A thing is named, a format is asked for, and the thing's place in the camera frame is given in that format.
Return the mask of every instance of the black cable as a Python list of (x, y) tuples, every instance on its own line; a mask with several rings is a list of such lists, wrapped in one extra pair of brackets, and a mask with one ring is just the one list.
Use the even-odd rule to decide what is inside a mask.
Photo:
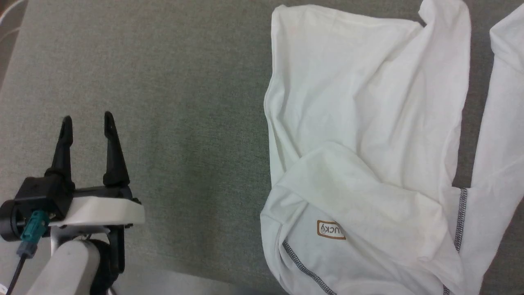
[(11, 280), (11, 284), (9, 285), (9, 289), (7, 289), (7, 293), (5, 295), (11, 295), (13, 293), (13, 289), (15, 288), (16, 281), (18, 281), (18, 277), (20, 276), (20, 273), (22, 272), (22, 267), (24, 267), (24, 263), (26, 262), (27, 254), (22, 254), (20, 256), (20, 261), (18, 262), (18, 266), (16, 267), (15, 274), (13, 275), (13, 279)]

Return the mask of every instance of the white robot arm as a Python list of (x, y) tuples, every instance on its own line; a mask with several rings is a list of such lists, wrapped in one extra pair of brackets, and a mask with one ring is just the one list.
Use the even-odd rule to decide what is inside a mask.
[[(105, 114), (107, 171), (104, 186), (76, 189), (71, 181), (72, 121), (64, 118), (51, 168), (44, 177), (28, 177), (13, 200), (0, 207), (0, 236), (21, 240), (20, 263), (40, 237), (50, 236), (51, 258), (27, 295), (102, 295), (125, 268), (124, 230), (145, 222), (145, 210), (129, 188), (129, 176), (113, 116)], [(90, 239), (106, 234), (108, 243)]]

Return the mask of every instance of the dark stitching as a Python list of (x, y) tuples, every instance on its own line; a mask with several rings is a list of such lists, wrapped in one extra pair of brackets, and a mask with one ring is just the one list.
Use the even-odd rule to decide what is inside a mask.
[(286, 250), (286, 252), (288, 253), (289, 257), (291, 257), (291, 260), (293, 260), (293, 262), (295, 263), (295, 265), (298, 267), (298, 269), (300, 269), (300, 271), (302, 271), (303, 273), (305, 273), (306, 275), (308, 275), (310, 278), (312, 278), (317, 284), (319, 284), (320, 288), (322, 288), (322, 290), (324, 290), (324, 292), (326, 292), (326, 294), (328, 295), (336, 295), (336, 293), (331, 290), (330, 287), (328, 287), (324, 281), (319, 277), (317, 276), (314, 272), (312, 272), (311, 270), (307, 269), (303, 264), (302, 262), (300, 262), (300, 259), (298, 259), (298, 256), (295, 254), (295, 252), (293, 252), (293, 250), (291, 249), (291, 247), (289, 246), (288, 242), (287, 241), (284, 241), (282, 243), (282, 246), (284, 246), (284, 249)]
[[(458, 218), (457, 218), (457, 229), (455, 231), (455, 249), (460, 251), (462, 245), (462, 235), (464, 234), (464, 222), (466, 220), (466, 201), (467, 201), (467, 189), (460, 189), (460, 201), (458, 203)], [(450, 290), (444, 286), (443, 295), (450, 295)]]

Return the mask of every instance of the white cloth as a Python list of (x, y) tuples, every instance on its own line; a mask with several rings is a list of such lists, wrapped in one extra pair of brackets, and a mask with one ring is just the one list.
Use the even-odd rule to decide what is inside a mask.
[(490, 36), (495, 59), (460, 251), (467, 294), (479, 293), (524, 195), (524, 4), (496, 24)]

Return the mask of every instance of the white shirt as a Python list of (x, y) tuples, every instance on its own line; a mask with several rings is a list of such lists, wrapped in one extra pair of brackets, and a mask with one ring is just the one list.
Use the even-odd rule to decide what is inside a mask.
[(311, 5), (273, 13), (260, 219), (290, 294), (469, 293), (451, 181), (470, 18), (459, 0), (424, 0), (419, 14), (425, 27)]

